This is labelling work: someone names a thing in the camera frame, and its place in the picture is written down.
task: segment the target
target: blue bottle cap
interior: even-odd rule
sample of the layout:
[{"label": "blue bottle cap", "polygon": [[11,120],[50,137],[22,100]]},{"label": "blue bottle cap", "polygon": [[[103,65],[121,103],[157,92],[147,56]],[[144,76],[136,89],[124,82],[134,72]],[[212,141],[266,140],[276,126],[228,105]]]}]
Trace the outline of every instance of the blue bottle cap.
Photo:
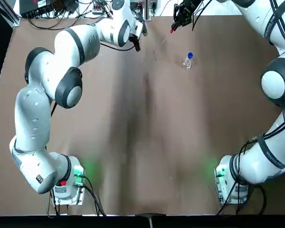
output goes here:
[{"label": "blue bottle cap", "polygon": [[189,52],[189,53],[188,53],[188,58],[192,58],[192,57],[193,57],[192,52]]}]

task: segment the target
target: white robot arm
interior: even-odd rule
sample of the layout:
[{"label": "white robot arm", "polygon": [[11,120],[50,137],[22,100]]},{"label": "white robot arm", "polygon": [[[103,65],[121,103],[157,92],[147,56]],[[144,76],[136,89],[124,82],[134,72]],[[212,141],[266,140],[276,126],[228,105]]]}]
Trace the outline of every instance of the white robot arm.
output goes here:
[{"label": "white robot arm", "polygon": [[96,23],[78,25],[59,32],[55,53],[45,48],[33,49],[26,60],[27,86],[19,91],[15,104],[16,135],[9,144],[16,165],[37,193],[54,187],[59,199],[72,199],[77,158],[47,153],[50,106],[53,100],[64,108],[74,107],[82,94],[79,66],[95,58],[101,41],[123,47],[129,37],[138,40],[143,24],[132,16],[130,0],[113,0],[113,19],[101,18]]},{"label": "white robot arm", "polygon": [[215,169],[221,204],[238,204],[238,195],[245,203],[249,184],[263,183],[285,172],[285,0],[233,2],[252,28],[280,53],[263,71],[260,84],[264,94],[283,111],[266,134],[249,141],[255,144],[240,153],[240,158],[239,154],[222,158]]}]

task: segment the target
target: electronic equipment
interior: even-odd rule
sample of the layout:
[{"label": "electronic equipment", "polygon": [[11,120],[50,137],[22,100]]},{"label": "electronic equipment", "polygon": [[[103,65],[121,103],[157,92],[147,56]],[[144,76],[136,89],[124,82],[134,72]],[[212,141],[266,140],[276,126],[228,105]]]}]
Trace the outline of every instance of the electronic equipment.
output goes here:
[{"label": "electronic equipment", "polygon": [[51,11],[51,0],[19,0],[19,12],[23,18],[35,18]]}]

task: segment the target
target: plastic bottle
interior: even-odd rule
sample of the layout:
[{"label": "plastic bottle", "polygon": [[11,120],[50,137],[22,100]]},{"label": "plastic bottle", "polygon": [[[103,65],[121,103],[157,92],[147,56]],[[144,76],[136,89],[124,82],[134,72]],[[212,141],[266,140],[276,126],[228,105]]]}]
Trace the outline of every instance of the plastic bottle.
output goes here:
[{"label": "plastic bottle", "polygon": [[186,59],[183,63],[185,69],[191,68],[192,58],[193,58],[193,54],[192,54],[192,52],[189,52],[188,56],[186,57]]}]

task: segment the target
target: black cable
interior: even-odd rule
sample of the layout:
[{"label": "black cable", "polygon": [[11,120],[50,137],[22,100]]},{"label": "black cable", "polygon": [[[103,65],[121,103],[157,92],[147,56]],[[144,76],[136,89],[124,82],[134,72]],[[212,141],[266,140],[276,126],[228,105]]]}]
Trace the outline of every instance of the black cable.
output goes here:
[{"label": "black cable", "polygon": [[44,30],[63,30],[63,29],[66,29],[66,28],[68,28],[68,27],[71,27],[71,26],[75,25],[76,22],[80,19],[80,17],[82,17],[82,15],[85,15],[85,14],[86,14],[87,9],[90,7],[90,5],[91,5],[92,3],[93,3],[93,1],[91,1],[91,2],[88,4],[87,8],[83,11],[82,14],[79,14],[78,16],[76,16],[77,19],[75,20],[75,22],[72,23],[71,25],[67,26],[67,27],[54,28],[55,26],[57,26],[58,24],[60,24],[61,21],[63,20],[64,15],[65,15],[65,13],[66,13],[65,8],[63,9],[62,18],[59,20],[59,22],[58,22],[57,24],[55,24],[55,25],[53,25],[53,26],[50,26],[50,27],[41,27],[41,26],[35,25],[35,24],[31,21],[31,19],[28,19],[28,21],[29,21],[29,23],[30,23],[32,26],[34,26],[34,27],[36,27],[36,28],[38,28],[38,29],[44,29]]},{"label": "black cable", "polygon": [[104,214],[104,209],[102,208],[102,204],[101,204],[101,201],[97,199],[96,195],[94,194],[94,189],[93,189],[93,186],[92,186],[92,183],[90,181],[90,179],[88,177],[84,177],[85,179],[87,179],[87,181],[89,182],[90,186],[91,186],[91,191],[93,192],[93,198],[94,198],[94,203],[95,203],[95,209],[96,209],[96,213],[97,215],[99,216],[99,213],[101,212],[102,215]]},{"label": "black cable", "polygon": [[193,12],[194,15],[196,15],[198,12],[200,12],[201,10],[203,10],[203,8],[200,9],[200,7],[201,7],[202,5],[203,5],[203,8],[204,8],[205,6],[204,6],[204,2],[203,2],[203,1],[200,2],[200,4],[198,5],[198,7],[197,7],[197,8],[195,9],[195,11]]},{"label": "black cable", "polygon": [[232,188],[231,188],[231,190],[230,190],[230,192],[229,192],[229,194],[228,194],[228,196],[226,198],[226,201],[225,201],[224,205],[220,208],[220,210],[218,211],[218,213],[216,215],[219,215],[223,211],[223,209],[225,208],[225,206],[227,204],[227,201],[228,201],[228,199],[229,199],[229,197],[230,197],[230,195],[232,193],[232,190],[234,189],[235,185],[236,185],[236,182],[234,182],[234,184],[233,184],[233,186],[232,186]]},{"label": "black cable", "polygon": [[77,1],[78,3],[80,3],[80,4],[90,4],[90,3],[87,3],[87,2],[80,2],[80,1]]},{"label": "black cable", "polygon": [[[57,217],[58,215],[60,215],[60,214],[58,214],[58,212],[57,212],[57,209],[56,209],[56,205],[55,205],[55,197],[52,197],[52,192],[51,192],[52,190],[50,190],[49,191],[49,197],[48,197],[48,205],[47,205],[47,216],[50,218],[50,219],[52,219],[52,218],[55,218],[55,217]],[[50,205],[50,200],[51,199],[53,199],[54,200],[54,209],[55,209],[55,213],[56,213],[56,215],[55,216],[50,216],[49,215],[49,205]]]},{"label": "black cable", "polygon": [[262,192],[262,195],[263,195],[263,205],[262,205],[262,208],[261,208],[260,212],[258,213],[258,215],[263,215],[264,211],[266,209],[266,206],[267,206],[267,195],[265,193],[264,188],[261,185],[255,185],[254,187],[261,189],[261,192]]},{"label": "black cable", "polygon": [[114,48],[112,46],[109,46],[109,45],[106,45],[104,43],[100,43],[101,45],[105,46],[105,47],[108,47],[108,48],[111,48],[111,49],[114,49],[116,51],[130,51],[131,49],[133,49],[135,46],[131,47],[131,48],[128,48],[128,49],[118,49],[118,48]]},{"label": "black cable", "polygon": [[207,6],[212,2],[212,0],[210,0],[206,5],[205,7],[202,9],[202,11],[200,12],[200,14],[198,15],[198,17],[196,18],[195,22],[193,23],[193,26],[192,26],[192,31],[194,30],[194,27],[196,25],[196,22],[198,21],[198,19],[200,18],[201,14],[204,12],[204,10],[207,8]]},{"label": "black cable", "polygon": [[279,125],[278,127],[276,127],[273,131],[271,131],[268,134],[264,135],[264,139],[270,139],[271,137],[279,134],[280,132],[282,132],[283,130],[285,130],[285,123],[283,122],[281,125]]},{"label": "black cable", "polygon": [[[273,12],[278,8],[276,0],[270,0],[270,5],[271,5]],[[279,20],[277,21],[277,25],[279,27],[281,35],[283,36],[285,40],[285,22],[282,17],[280,17]]]},{"label": "black cable", "polygon": [[63,17],[59,20],[58,23],[56,23],[55,25],[50,26],[50,27],[41,27],[41,26],[35,25],[35,24],[32,22],[31,19],[28,19],[28,21],[29,21],[29,23],[30,23],[32,26],[34,26],[34,27],[36,27],[36,28],[38,28],[38,29],[52,30],[53,27],[55,27],[55,26],[57,26],[57,25],[59,25],[59,24],[61,23],[62,19],[63,19]]},{"label": "black cable", "polygon": [[[238,154],[238,163],[237,163],[237,166],[238,166],[238,169],[237,169],[237,176],[239,176],[240,174],[240,167],[239,167],[239,161],[240,161],[240,158],[241,158],[241,153],[242,151],[244,150],[244,152],[246,151],[246,148],[247,148],[247,144],[249,143],[249,141],[247,141],[245,144],[244,144],[244,148],[242,147],[241,150],[240,150],[240,153]],[[239,183],[237,183],[237,210],[236,210],[236,215],[238,214],[238,210],[239,210]]]},{"label": "black cable", "polygon": [[162,10],[160,16],[162,15],[162,13],[163,13],[163,11],[165,10],[165,8],[166,8],[166,6],[168,5],[168,3],[171,2],[171,1],[172,1],[172,0],[169,0],[169,1],[166,3],[166,5],[165,5],[165,7],[163,8],[163,10]]},{"label": "black cable", "polygon": [[105,6],[103,5],[103,3],[101,2],[101,0],[95,0],[95,1],[102,7],[102,9],[105,11],[107,17],[108,17],[108,18],[111,18],[112,15],[109,14],[109,12],[106,10],[106,8],[105,8]]},{"label": "black cable", "polygon": [[90,194],[91,196],[94,198],[94,201],[95,201],[95,204],[97,205],[97,207],[99,208],[100,210],[100,213],[103,215],[103,216],[106,216],[106,214],[102,211],[97,199],[96,199],[96,196],[94,195],[94,193],[92,192],[92,190],[90,190],[90,188],[86,185],[83,186]]},{"label": "black cable", "polygon": [[254,186],[253,185],[249,185],[248,186],[247,200],[242,205],[240,205],[240,207],[238,208],[238,210],[237,210],[238,214],[244,208],[244,206],[247,205],[247,203],[249,202],[250,197],[252,196],[253,191],[254,191]]},{"label": "black cable", "polygon": [[53,202],[54,202],[54,208],[55,208],[55,212],[56,212],[56,215],[60,215],[57,211],[57,207],[56,207],[56,200],[55,200],[55,194],[54,194],[54,189],[52,189],[52,193],[53,193]]},{"label": "black cable", "polygon": [[53,115],[53,113],[54,113],[56,107],[57,107],[57,102],[55,102],[55,104],[54,104],[54,106],[53,106],[53,109],[52,109],[52,112],[51,112],[51,117],[52,117],[52,115]]}]

